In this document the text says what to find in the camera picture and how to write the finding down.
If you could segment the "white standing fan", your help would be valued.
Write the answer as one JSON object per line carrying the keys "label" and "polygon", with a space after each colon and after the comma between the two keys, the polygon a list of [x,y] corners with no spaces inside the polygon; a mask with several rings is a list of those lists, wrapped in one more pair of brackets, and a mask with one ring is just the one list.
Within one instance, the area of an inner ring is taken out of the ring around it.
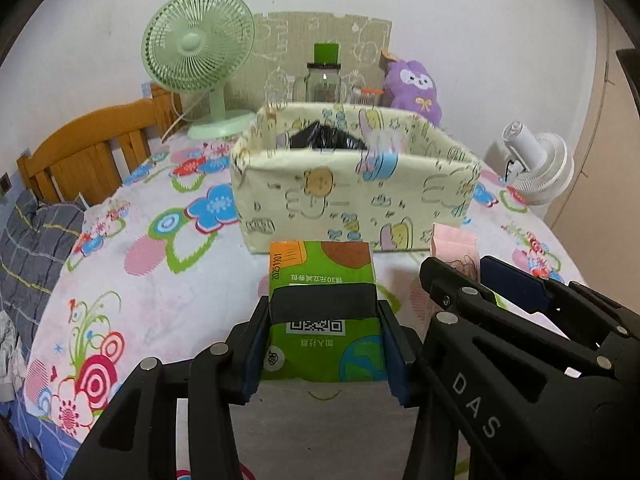
{"label": "white standing fan", "polygon": [[574,159],[563,138],[555,133],[533,134],[514,120],[502,133],[509,152],[506,184],[529,206],[551,204],[566,191],[574,176]]}

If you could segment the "glass mason jar mug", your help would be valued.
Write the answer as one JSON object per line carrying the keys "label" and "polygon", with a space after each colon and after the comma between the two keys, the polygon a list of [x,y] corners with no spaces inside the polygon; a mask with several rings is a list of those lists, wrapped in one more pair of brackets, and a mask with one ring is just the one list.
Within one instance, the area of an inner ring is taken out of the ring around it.
{"label": "glass mason jar mug", "polygon": [[295,79],[295,102],[339,103],[342,94],[340,45],[322,42],[314,45],[314,58],[307,64],[307,73]]}

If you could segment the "black plastic bag item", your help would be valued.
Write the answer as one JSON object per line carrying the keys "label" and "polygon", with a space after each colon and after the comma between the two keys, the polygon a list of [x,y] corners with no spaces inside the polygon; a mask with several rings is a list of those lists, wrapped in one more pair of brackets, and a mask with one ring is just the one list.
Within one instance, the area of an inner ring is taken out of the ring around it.
{"label": "black plastic bag item", "polygon": [[339,128],[312,122],[306,128],[291,136],[289,148],[311,148],[312,150],[356,150],[365,151],[363,140]]}

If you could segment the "purple plush bunny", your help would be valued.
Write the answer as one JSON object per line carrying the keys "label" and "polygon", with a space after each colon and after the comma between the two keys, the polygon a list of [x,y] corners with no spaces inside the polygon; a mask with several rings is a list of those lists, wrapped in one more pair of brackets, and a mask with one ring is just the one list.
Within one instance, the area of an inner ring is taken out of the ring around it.
{"label": "purple plush bunny", "polygon": [[387,63],[383,104],[419,114],[436,127],[442,119],[436,84],[423,64],[416,60]]}

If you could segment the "yellow cartoon storage box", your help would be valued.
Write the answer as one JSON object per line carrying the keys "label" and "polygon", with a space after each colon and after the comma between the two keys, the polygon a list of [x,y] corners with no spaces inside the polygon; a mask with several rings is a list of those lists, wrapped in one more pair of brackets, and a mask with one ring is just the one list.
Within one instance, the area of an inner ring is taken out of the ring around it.
{"label": "yellow cartoon storage box", "polygon": [[[312,122],[367,149],[289,148]],[[230,155],[240,229],[254,254],[285,240],[427,250],[434,223],[461,226],[480,170],[477,157],[421,115],[352,104],[264,106]]]}

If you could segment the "green tissue pack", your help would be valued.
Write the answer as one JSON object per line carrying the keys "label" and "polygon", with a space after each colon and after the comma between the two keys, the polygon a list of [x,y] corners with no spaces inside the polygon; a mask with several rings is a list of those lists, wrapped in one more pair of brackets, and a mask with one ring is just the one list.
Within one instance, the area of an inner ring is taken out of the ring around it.
{"label": "green tissue pack", "polygon": [[327,384],[384,380],[377,303],[367,243],[272,243],[262,378]]}

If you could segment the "green desk fan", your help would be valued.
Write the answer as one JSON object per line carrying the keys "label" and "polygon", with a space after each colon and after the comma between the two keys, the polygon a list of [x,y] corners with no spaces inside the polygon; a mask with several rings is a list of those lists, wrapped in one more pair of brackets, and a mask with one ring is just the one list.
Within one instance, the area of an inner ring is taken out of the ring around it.
{"label": "green desk fan", "polygon": [[188,136],[218,140],[250,128],[255,114],[228,110],[224,85],[244,65],[255,22],[243,0],[170,0],[146,25],[141,56],[152,81],[174,93],[201,93],[208,115],[192,122]]}

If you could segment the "grey plaid bedding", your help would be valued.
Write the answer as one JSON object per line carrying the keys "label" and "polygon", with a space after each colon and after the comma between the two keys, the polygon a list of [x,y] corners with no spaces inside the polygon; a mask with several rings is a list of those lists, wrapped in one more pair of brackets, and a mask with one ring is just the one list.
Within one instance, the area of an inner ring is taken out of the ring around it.
{"label": "grey plaid bedding", "polygon": [[48,204],[25,190],[1,229],[1,401],[22,390],[41,319],[84,224],[80,197]]}

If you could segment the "toothpick jar orange lid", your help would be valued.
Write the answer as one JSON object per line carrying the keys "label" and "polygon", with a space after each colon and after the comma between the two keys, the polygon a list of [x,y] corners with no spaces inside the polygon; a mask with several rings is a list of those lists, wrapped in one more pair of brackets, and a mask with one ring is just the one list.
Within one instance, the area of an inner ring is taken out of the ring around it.
{"label": "toothpick jar orange lid", "polygon": [[352,86],[349,102],[360,106],[379,106],[383,96],[382,89]]}

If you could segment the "floral tablecloth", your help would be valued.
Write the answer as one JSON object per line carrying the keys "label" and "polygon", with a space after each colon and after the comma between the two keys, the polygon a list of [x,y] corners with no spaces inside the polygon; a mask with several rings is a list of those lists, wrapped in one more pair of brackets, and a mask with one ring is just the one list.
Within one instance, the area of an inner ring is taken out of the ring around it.
{"label": "floral tablecloth", "polygon": [[[85,215],[40,322],[24,388],[43,456],[62,477],[134,367],[195,356],[269,289],[233,211],[229,145],[178,138]],[[378,296],[426,330],[426,250],[374,251]],[[396,479],[413,411],[379,382],[267,382],[232,412],[247,479]]]}

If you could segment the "wall power socket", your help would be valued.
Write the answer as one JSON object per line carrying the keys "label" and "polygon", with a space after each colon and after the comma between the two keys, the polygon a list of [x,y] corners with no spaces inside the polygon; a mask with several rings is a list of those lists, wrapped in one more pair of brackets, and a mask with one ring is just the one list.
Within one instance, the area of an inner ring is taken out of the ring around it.
{"label": "wall power socket", "polygon": [[11,179],[8,174],[2,174],[0,177],[0,195],[5,196],[12,188]]}

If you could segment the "beige wooden door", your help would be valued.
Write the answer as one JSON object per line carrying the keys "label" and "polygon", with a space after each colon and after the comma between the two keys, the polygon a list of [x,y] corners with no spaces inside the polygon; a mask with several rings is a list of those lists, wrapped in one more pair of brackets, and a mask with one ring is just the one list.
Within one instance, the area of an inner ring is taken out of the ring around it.
{"label": "beige wooden door", "polygon": [[618,54],[632,42],[594,0],[596,68],[572,183],[544,217],[587,284],[639,310],[639,113]]}

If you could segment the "pink tissue pack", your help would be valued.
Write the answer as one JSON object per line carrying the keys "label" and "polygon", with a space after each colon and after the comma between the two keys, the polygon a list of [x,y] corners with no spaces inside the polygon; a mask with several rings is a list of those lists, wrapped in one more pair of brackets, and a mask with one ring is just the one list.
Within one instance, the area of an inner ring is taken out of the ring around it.
{"label": "pink tissue pack", "polygon": [[473,282],[480,283],[480,252],[477,237],[473,233],[434,223],[430,256],[447,263]]}

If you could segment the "cartoon printed cardboard board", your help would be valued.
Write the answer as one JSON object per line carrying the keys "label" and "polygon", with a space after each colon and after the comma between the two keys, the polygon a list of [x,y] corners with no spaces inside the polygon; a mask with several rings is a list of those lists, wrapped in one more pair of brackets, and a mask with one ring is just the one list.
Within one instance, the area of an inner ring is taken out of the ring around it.
{"label": "cartoon printed cardboard board", "polygon": [[353,86],[379,89],[385,70],[381,51],[390,45],[393,23],[361,15],[273,12],[255,16],[256,37],[244,65],[224,86],[229,110],[258,110],[266,103],[303,97],[302,78],[316,44],[337,44],[341,98]]}

